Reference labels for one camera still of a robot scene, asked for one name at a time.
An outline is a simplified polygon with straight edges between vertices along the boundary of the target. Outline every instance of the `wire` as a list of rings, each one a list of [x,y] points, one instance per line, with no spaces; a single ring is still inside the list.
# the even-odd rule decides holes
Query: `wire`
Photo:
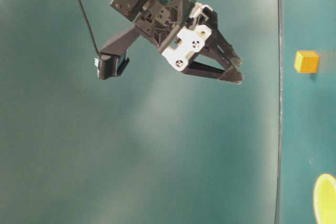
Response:
[[[93,43],[93,47],[95,48],[95,51],[96,51],[96,54],[98,55],[98,57],[100,58],[101,56],[101,53],[99,52],[98,48],[97,48],[97,44],[96,44],[96,41],[95,41],[95,37],[93,36],[93,32],[92,32],[92,29],[91,29],[91,25],[90,25],[90,22],[89,22],[89,19],[88,17],[86,16],[86,13],[85,13],[85,10],[84,10],[84,7],[83,7],[83,4],[82,4],[82,1],[81,0],[77,0],[78,1],[78,4],[80,6],[80,9],[82,11],[82,14],[84,16],[84,19],[85,19],[85,23],[89,29],[89,33],[90,33],[90,37],[91,37],[91,41]]]

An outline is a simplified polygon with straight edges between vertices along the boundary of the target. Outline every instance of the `yellow block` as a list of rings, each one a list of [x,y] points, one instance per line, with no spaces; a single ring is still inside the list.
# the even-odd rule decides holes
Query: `yellow block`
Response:
[[[336,223],[336,178],[334,176],[323,174],[317,179],[313,204],[318,224]]]
[[[317,73],[319,61],[315,51],[297,51],[294,67],[298,73]]]

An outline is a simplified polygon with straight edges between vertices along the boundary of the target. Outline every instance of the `screw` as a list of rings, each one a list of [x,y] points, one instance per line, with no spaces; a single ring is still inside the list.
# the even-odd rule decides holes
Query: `screw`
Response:
[[[181,66],[183,66],[183,61],[181,61],[181,60],[178,60],[178,61],[176,61],[176,63],[175,63],[175,64],[176,64],[176,66],[177,66],[177,67],[179,67],[179,68],[180,68]]]

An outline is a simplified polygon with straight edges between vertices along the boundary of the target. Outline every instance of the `yellow plate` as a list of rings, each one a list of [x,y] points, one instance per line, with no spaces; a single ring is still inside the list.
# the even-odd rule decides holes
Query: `yellow plate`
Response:
[[[313,205],[318,224],[336,224],[336,178],[321,175],[313,193]]]

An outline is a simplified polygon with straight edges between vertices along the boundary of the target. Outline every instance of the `green table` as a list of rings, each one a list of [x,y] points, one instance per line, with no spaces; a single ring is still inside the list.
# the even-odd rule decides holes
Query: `green table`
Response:
[[[110,1],[83,0],[99,46],[129,26]],[[277,0],[198,1],[242,85],[177,73],[143,39],[99,81],[76,0],[0,0],[3,223],[274,221]]]
[[[336,174],[336,1],[283,0],[283,140],[279,223],[315,223],[313,186]],[[320,54],[318,74],[294,70],[297,50]]]

